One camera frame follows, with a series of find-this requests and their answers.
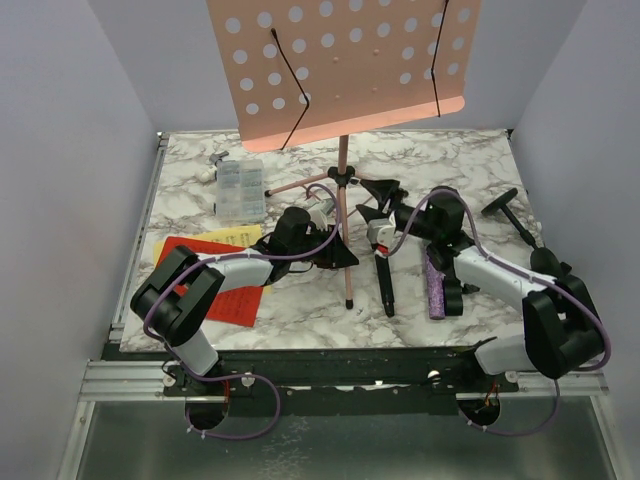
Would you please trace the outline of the red sheet music page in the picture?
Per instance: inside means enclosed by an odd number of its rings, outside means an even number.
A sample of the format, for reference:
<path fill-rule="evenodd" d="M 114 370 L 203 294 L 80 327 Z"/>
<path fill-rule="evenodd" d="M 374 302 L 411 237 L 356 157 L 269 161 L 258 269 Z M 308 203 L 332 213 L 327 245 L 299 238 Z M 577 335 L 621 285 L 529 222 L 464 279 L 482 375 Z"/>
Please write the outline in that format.
<path fill-rule="evenodd" d="M 154 264 L 161 263 L 173 248 L 180 245 L 187 246 L 201 257 L 206 254 L 235 253 L 247 248 L 209 241 L 181 239 L 179 236 L 168 236 L 154 246 Z M 256 321 L 262 293 L 262 287 L 245 287 L 219 293 L 209 308 L 206 318 L 211 321 L 252 328 Z"/>

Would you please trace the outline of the pink music stand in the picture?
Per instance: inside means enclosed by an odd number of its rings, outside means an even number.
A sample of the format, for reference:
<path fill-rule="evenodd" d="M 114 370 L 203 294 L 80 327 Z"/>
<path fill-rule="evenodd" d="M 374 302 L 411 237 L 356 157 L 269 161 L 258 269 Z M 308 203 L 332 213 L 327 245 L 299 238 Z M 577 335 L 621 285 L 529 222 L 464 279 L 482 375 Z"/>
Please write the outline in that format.
<path fill-rule="evenodd" d="M 460 111 L 477 1 L 211 1 L 245 149 Z"/>

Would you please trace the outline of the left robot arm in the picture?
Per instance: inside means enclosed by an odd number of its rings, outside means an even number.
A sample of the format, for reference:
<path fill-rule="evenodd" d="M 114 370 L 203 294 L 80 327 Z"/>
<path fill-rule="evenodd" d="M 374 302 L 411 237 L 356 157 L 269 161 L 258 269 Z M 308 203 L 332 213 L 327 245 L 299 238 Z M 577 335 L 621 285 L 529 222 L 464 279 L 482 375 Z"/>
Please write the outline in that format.
<path fill-rule="evenodd" d="M 272 285 L 294 262 L 329 270 L 359 264 L 338 226 L 322 230 L 307 210 L 289 207 L 271 233 L 242 251 L 202 259 L 186 246 L 173 248 L 135 291 L 130 309 L 186 367 L 188 384 L 209 395 L 220 387 L 222 372 L 202 323 L 216 296 Z"/>

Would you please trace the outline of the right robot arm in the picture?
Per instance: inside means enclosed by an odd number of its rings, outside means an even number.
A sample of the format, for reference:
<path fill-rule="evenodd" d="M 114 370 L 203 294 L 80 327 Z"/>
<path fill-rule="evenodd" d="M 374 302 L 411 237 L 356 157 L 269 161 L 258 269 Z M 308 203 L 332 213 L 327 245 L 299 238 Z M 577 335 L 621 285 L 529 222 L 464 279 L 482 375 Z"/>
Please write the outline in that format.
<path fill-rule="evenodd" d="M 522 333 L 480 342 L 474 358 L 461 365 L 467 389 L 483 391 L 507 371 L 537 371 L 557 380 L 571 371 L 597 370 L 610 360 L 611 341 L 586 285 L 557 260 L 526 269 L 485 249 L 477 231 L 464 231 L 474 219 L 450 187 L 434 188 L 411 207 L 397 180 L 359 183 L 378 203 L 356 207 L 378 258 L 397 253 L 407 236 L 420 238 L 431 264 L 445 275 L 445 291 L 471 285 L 521 314 Z"/>

